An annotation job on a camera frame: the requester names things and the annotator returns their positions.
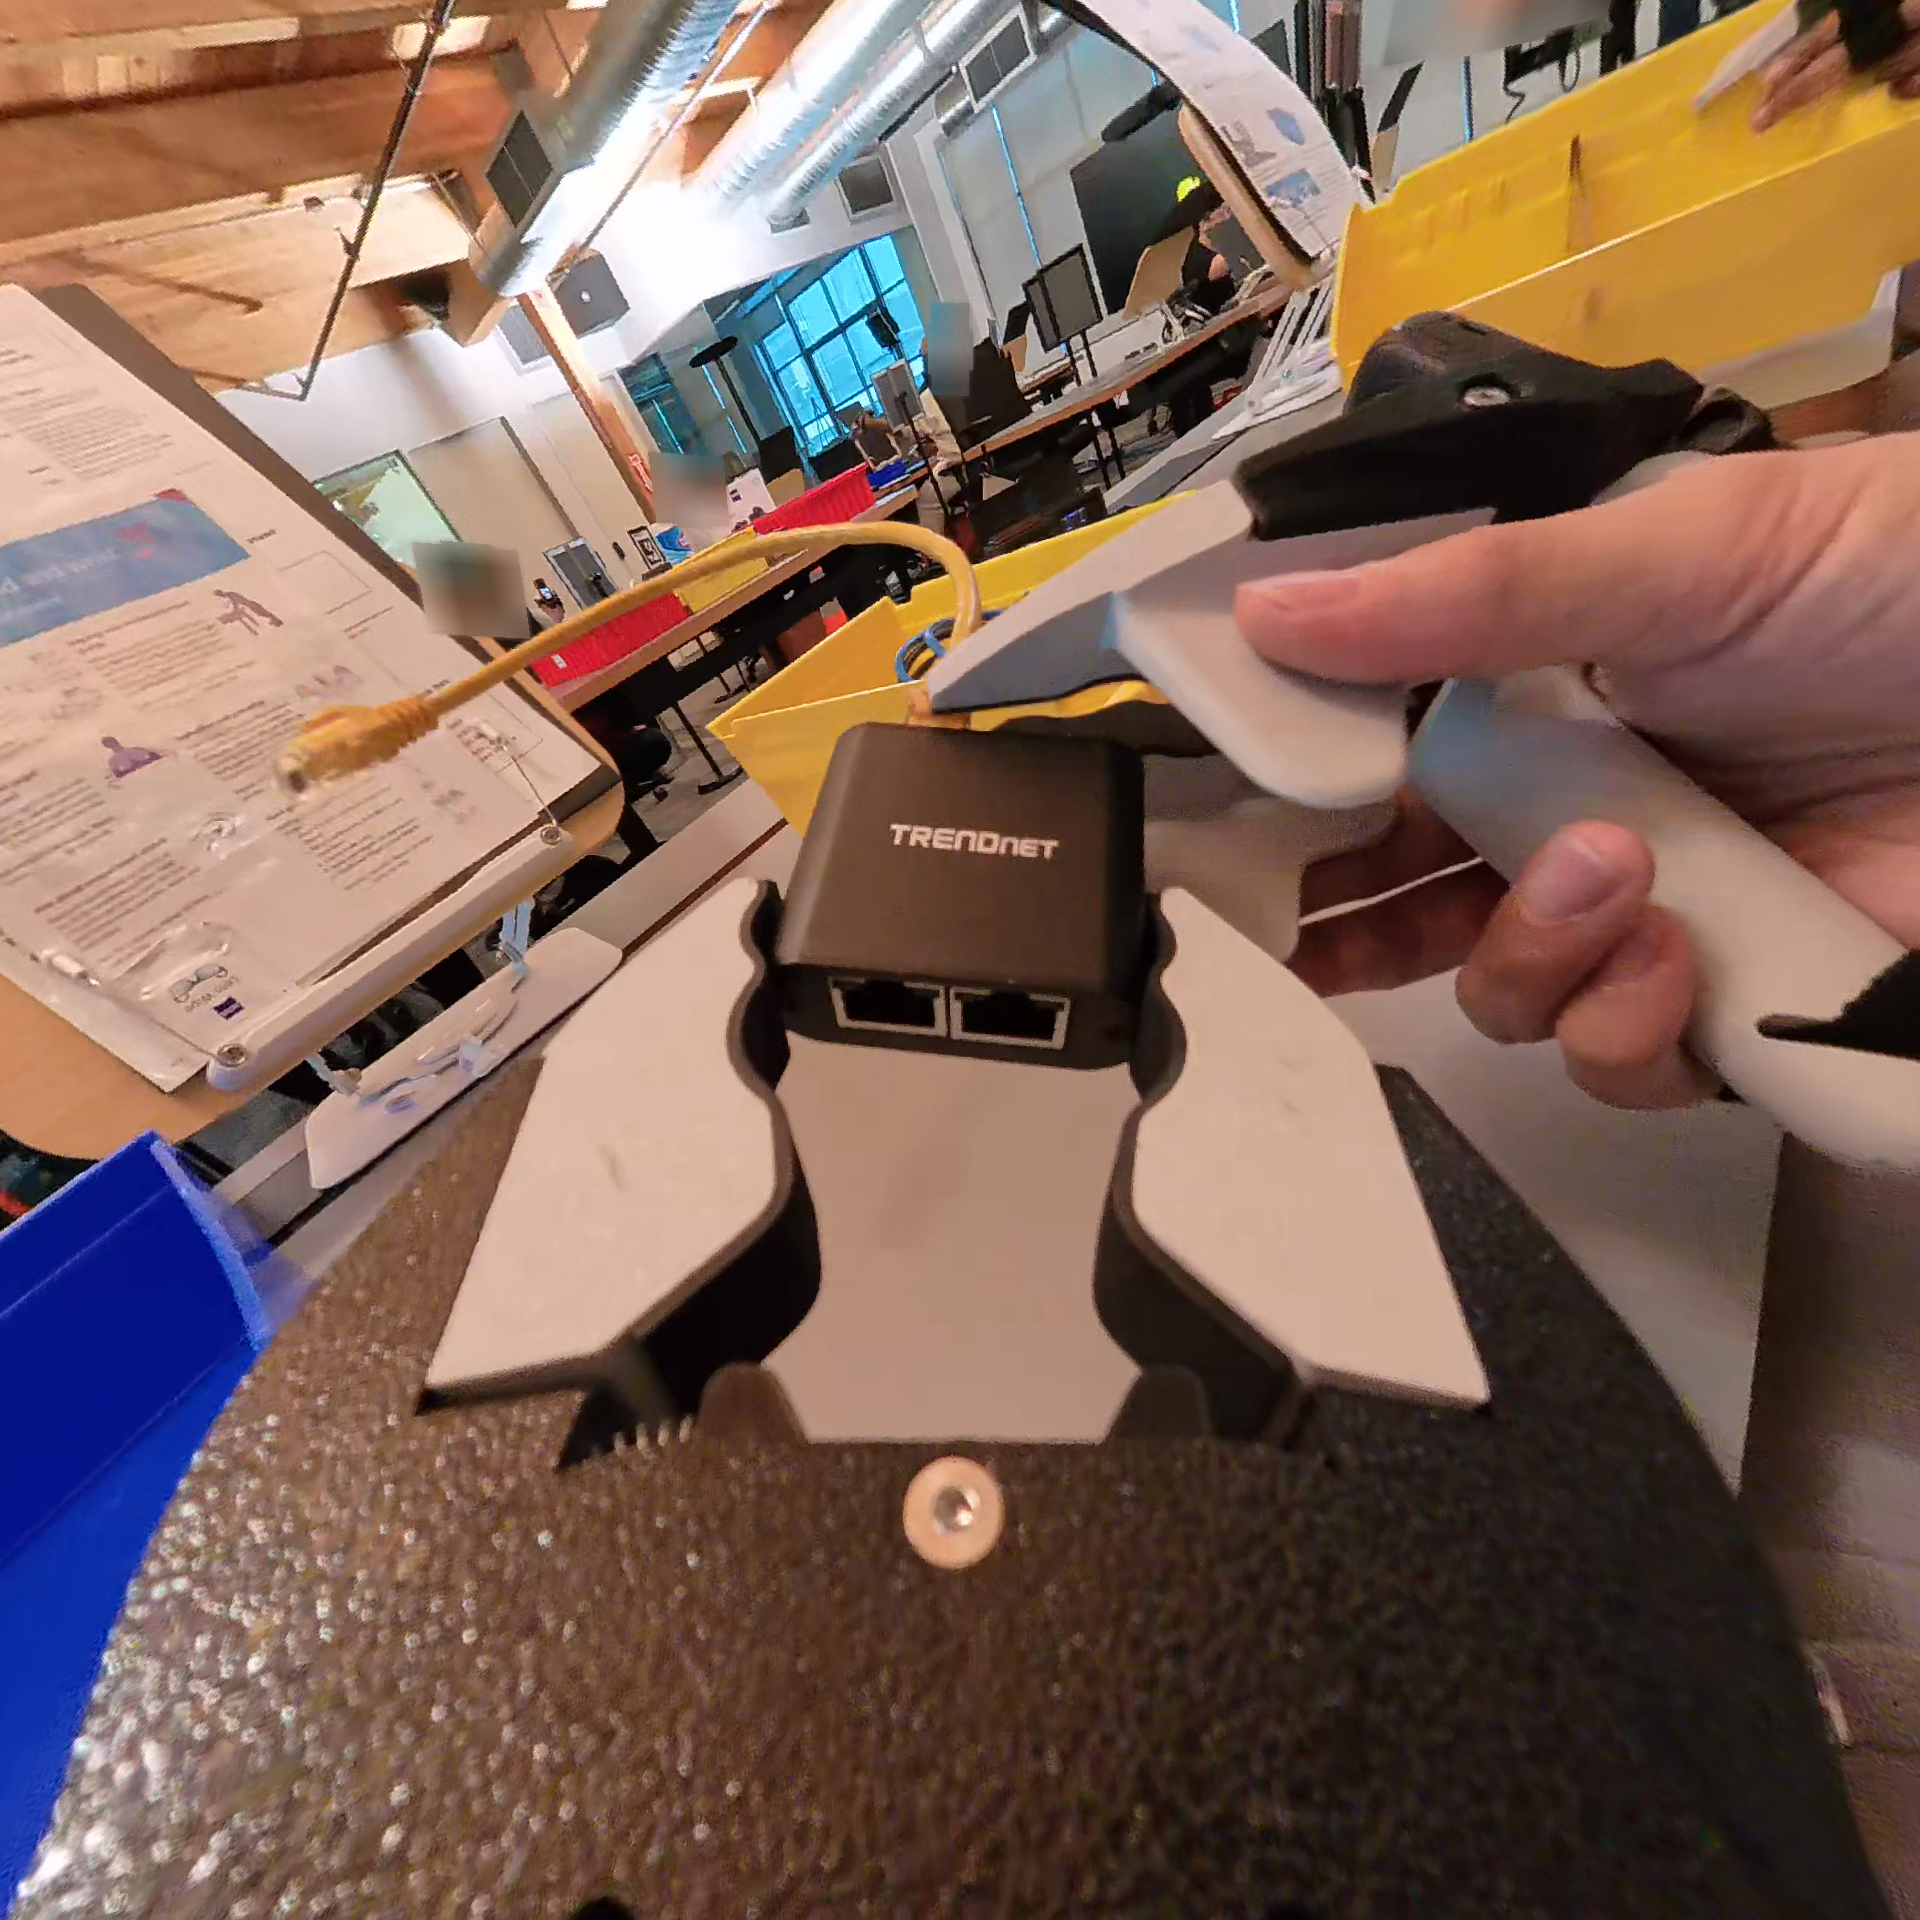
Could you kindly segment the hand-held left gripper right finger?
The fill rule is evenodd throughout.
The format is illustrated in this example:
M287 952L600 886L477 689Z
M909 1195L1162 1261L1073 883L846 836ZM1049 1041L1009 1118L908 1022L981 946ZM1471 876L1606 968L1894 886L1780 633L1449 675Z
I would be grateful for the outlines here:
M1489 1400L1366 1050L1194 894L1154 901L1094 1243L1100 1326L1135 1364L1110 1435L1282 1445L1318 1393Z

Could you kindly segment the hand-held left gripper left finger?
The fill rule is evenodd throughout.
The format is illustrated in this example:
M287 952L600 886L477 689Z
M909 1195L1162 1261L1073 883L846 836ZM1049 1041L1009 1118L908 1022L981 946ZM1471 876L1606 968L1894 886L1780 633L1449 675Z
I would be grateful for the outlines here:
M728 881L549 1042L422 1377L422 1410L583 1393L585 1429L692 1429L822 1286L770 881Z

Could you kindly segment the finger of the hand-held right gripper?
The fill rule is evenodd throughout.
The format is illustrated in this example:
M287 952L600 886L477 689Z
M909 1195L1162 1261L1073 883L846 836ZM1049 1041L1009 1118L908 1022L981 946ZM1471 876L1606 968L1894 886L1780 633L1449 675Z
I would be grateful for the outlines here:
M927 714L1045 705L1116 683L1134 666L1127 614L1223 612L1254 556L1254 513L1232 481L1167 496L957 640L927 673Z
M1149 514L1122 541L1117 651L1264 793L1302 806L1386 801L1408 769L1405 694L1264 661L1240 633L1236 593L1390 560L1489 521L1429 514L1257 540L1226 516Z

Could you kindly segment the black network adapter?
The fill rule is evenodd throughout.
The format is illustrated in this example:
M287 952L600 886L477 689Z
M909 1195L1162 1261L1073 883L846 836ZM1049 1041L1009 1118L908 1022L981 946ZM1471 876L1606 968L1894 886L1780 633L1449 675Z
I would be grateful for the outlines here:
M786 1028L1122 1066L1152 952L1142 836L1142 764L1110 740L852 726L781 898Z

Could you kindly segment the grey desk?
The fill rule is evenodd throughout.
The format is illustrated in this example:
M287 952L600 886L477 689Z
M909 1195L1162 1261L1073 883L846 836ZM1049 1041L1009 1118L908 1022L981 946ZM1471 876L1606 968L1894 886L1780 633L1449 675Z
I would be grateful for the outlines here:
M1317 425L1329 425L1333 421L1341 419L1348 410L1348 402L1356 398L1356 385L1350 386L1350 396L1345 398L1341 413ZM1737 450L1744 442L1754 442L1759 436L1757 427L1749 427L1744 421L1742 404L1724 394L1704 394L1701 389L1701 398L1713 408L1708 427L1712 432L1708 450ZM1284 444L1272 449L1264 449L1257 456L1244 460L1234 475L1229 478L1236 486L1240 486L1240 472L1247 461L1272 452L1286 444L1298 442L1293 436ZM968 726L968 718L981 712L960 714L954 718L937 718L929 716L927 726L913 730L961 730L974 732ZM1418 722L1408 722L1408 769L1404 781L1396 793L1408 786L1408 770L1409 770L1409 742L1418 730ZM1205 905L1217 912L1221 918L1232 924L1244 938L1252 940L1262 946L1271 958L1279 961L1289 968L1289 958L1298 945L1298 908L1300 908L1300 886L1302 876L1308 873L1309 865L1341 858L1345 853L1366 849L1372 838L1380 836L1390 820L1390 803L1380 801L1366 806L1302 806L1295 803L1286 803L1264 793L1257 784L1252 784L1229 760L1212 748L1206 756L1167 756L1167 755L1142 755L1135 752L1142 764L1142 878L1152 918L1152 952L1146 961L1146 970L1152 968L1152 953L1156 946L1154 932L1154 901L1166 889L1185 889L1194 894ZM649 856L637 866L634 883L649 892L650 905L656 908L650 922L649 940L640 940L640 912L630 905L617 886L607 889L606 894L597 896L586 902L586 910L570 922L564 922L564 930L583 930L589 934L598 932L597 917L598 914L614 914L612 926L612 948L617 968L612 974L622 970L634 953L646 946L653 938L665 932L674 922L678 922L689 908L703 901L711 892L716 892L722 883L728 881L745 881L745 878L728 878L722 881L718 868L709 873L709 892L697 896L692 883L678 873L681 850L678 846L666 846L657 856ZM586 1003L586 1000L598 993L612 974L597 986L585 1000L578 1002L570 1018ZM929 1058L957 1058L968 1064L989 1064L1002 1073L1109 1073L1117 1068L1127 1068L1132 1073L1132 1064L1135 1057L1135 1042L1132 1057L1105 1069L1065 1069L1065 1068L1047 1068L1034 1064L1002 1064L989 1058L968 1058L957 1051L918 1051ZM1110 1173L1101 1187L1101 1217L1105 1210L1105 1195L1113 1180L1117 1147L1113 1149Z

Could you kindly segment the person's right hand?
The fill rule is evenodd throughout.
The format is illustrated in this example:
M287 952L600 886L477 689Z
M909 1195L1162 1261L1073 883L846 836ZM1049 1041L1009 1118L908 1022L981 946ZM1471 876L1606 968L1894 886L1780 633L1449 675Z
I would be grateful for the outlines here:
M1272 666L1413 686L1580 666L1602 700L1906 948L1917 940L1914 435L1749 452L1565 516L1239 589ZM1454 974L1496 1044L1553 1042L1602 1105L1718 1086L1685 1044L1686 934L1652 853L1560 830L1501 881L1405 793L1385 838L1309 866L1292 958L1324 997Z

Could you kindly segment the white document stand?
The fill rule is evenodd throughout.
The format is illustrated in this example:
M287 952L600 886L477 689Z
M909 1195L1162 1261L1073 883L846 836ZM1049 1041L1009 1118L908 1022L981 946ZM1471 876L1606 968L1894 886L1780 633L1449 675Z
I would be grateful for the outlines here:
M542 822L477 876L221 1044L207 1069L228 1107L183 1136L220 1181L264 1158L305 1190L346 1181L477 1089L614 968L610 942L536 932L536 901L600 850L612 796Z

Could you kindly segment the red storage bin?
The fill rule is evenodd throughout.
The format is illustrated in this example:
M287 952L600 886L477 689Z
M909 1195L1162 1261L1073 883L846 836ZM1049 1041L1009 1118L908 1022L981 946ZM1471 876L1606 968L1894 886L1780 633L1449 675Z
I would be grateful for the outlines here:
M646 602L634 602L630 593L612 595L545 628L545 648L530 673L545 689L586 681L681 626L703 633L711 622L678 593L660 593Z
M816 486L797 491L752 521L757 538L799 532L818 526L857 521L874 502L872 469L855 464Z

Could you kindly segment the computer monitor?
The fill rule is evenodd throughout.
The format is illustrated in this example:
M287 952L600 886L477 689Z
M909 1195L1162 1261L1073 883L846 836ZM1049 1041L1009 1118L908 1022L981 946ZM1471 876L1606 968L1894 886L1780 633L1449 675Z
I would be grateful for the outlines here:
M1024 302L1045 352L1087 336L1103 321L1103 306L1086 248L1070 248L1041 264L1024 282Z

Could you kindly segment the large grid window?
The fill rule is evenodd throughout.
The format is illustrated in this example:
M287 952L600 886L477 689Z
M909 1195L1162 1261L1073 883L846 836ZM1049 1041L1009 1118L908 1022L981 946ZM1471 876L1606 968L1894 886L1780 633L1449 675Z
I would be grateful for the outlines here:
M805 452L846 436L842 412L882 412L878 372L892 363L925 381L924 267L911 230L885 230L776 274L740 312L740 344Z

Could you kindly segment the laminated instruction sheet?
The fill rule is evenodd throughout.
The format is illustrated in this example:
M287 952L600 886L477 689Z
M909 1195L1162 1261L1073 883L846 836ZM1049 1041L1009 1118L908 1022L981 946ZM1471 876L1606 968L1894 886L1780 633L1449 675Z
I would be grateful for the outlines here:
M1202 3L1079 6L1180 89L1292 250L1333 250L1360 188L1311 98L1249 40Z
M214 1054L142 1010L145 979L228 953L261 1022L597 773L508 683L289 790L280 756L318 716L487 654L10 294L1 494L4 979L157 1089Z

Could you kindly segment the large black screen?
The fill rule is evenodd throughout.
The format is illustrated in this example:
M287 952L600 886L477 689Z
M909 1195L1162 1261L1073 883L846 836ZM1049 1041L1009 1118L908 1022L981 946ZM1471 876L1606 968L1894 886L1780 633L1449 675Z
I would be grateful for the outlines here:
M1142 96L1070 169L1087 261L1110 313L1125 309L1141 253L1197 226L1208 208L1208 182L1183 144L1180 106L1180 98Z

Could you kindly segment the white lens wipe packet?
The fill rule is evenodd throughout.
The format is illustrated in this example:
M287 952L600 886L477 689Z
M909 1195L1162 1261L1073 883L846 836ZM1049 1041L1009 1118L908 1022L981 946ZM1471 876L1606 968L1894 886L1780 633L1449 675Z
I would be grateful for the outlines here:
M212 1057L234 1044L254 1018L256 989L226 956L191 956L137 993L142 1010L177 1042Z

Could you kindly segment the blue storage bin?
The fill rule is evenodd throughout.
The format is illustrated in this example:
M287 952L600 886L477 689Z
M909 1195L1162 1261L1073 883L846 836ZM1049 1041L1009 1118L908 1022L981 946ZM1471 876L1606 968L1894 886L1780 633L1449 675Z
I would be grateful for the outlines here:
M1 1234L1 1907L128 1586L308 1276L156 1133Z

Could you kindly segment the silver ventilation duct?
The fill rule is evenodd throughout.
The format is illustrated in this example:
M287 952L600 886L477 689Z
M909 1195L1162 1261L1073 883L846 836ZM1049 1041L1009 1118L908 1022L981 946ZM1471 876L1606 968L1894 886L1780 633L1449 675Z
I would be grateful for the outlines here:
M488 297L517 299L557 267L598 165L703 64L728 17L730 5L606 5L562 93L513 108L485 165L494 208L470 242Z
M784 225L937 89L1009 3L834 3L686 188L712 213Z

